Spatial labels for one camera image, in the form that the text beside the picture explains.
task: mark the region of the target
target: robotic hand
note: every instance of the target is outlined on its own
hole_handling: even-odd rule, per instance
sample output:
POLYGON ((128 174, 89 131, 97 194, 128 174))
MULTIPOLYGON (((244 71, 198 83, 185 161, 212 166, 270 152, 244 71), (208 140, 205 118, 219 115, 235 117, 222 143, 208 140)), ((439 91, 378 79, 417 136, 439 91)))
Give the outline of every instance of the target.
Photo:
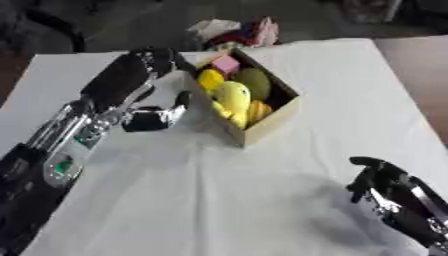
POLYGON ((365 166, 347 186, 351 202, 365 199, 389 227, 429 249, 431 256, 448 255, 448 205, 426 183, 383 160, 352 157, 365 166))
POLYGON ((194 72, 170 49, 140 49, 121 55, 26 143, 0 159, 0 255, 19 255, 48 221, 84 164, 108 131, 171 127, 188 109, 190 93, 180 92, 173 107, 134 108, 150 96, 153 80, 175 69, 194 72))

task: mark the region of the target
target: floor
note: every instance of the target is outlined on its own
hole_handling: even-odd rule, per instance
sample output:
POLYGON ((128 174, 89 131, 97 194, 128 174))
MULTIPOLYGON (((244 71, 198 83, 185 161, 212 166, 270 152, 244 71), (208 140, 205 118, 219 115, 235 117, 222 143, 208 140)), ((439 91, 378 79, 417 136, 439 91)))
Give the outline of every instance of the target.
MULTIPOLYGON (((434 34, 423 27, 354 24, 335 3, 318 0, 103 0, 94 15, 87 0, 44 0, 43 8, 77 25, 89 52, 153 45, 184 50, 184 31, 210 18, 249 21, 265 15, 277 19, 282 42, 341 37, 407 37, 434 34)), ((41 53, 68 52, 68 42, 42 29, 41 53)))

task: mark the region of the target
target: cardboard box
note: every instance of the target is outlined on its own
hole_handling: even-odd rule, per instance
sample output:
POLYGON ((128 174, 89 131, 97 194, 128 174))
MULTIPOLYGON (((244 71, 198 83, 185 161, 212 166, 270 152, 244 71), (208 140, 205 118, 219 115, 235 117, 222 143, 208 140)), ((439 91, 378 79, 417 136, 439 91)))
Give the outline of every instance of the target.
MULTIPOLYGON (((247 127, 245 130, 238 128, 233 122, 222 117, 217 111, 213 110, 214 118, 219 126, 223 127, 225 131, 232 136, 237 144, 241 147, 246 147, 254 144, 267 134, 273 132, 277 127, 283 125, 288 119, 295 114, 298 107, 299 94, 291 87, 285 84, 280 78, 276 77, 269 70, 256 62, 251 57, 247 56, 239 49, 233 49, 227 52, 218 53, 213 58, 209 58, 201 64, 197 65, 196 78, 202 70, 210 68, 210 63, 221 57, 224 54, 229 54, 240 62, 242 68, 253 67, 262 70, 271 82, 271 95, 266 100, 274 110, 273 113, 265 117, 263 120, 247 127)), ((203 98, 207 105, 211 107, 212 98, 207 95, 203 87, 197 84, 200 90, 200 97, 203 98)))

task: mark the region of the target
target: white table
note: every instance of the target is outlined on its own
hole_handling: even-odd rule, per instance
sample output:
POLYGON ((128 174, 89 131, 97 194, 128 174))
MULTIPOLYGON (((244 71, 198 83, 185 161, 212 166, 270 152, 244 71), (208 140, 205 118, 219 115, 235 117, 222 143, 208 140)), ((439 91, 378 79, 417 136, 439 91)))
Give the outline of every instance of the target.
MULTIPOLYGON (((246 150, 195 108, 169 131, 118 129, 24 255, 425 255, 344 189, 360 171, 348 158, 372 156, 448 198, 447 152, 375 45, 298 42, 249 55, 302 94, 290 122, 246 150)), ((116 56, 37 56, 0 111, 0 154, 116 56)), ((152 99, 169 104, 183 83, 164 83, 152 99)))

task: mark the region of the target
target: pink sponge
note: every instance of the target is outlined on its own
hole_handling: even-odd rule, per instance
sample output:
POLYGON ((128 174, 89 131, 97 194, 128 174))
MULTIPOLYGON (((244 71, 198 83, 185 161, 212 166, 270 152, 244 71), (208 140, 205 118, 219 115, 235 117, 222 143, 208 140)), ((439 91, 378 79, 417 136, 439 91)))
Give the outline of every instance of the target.
POLYGON ((224 55, 212 62, 212 67, 221 71, 224 76, 228 76, 231 73, 237 72, 240 63, 229 55, 224 55))

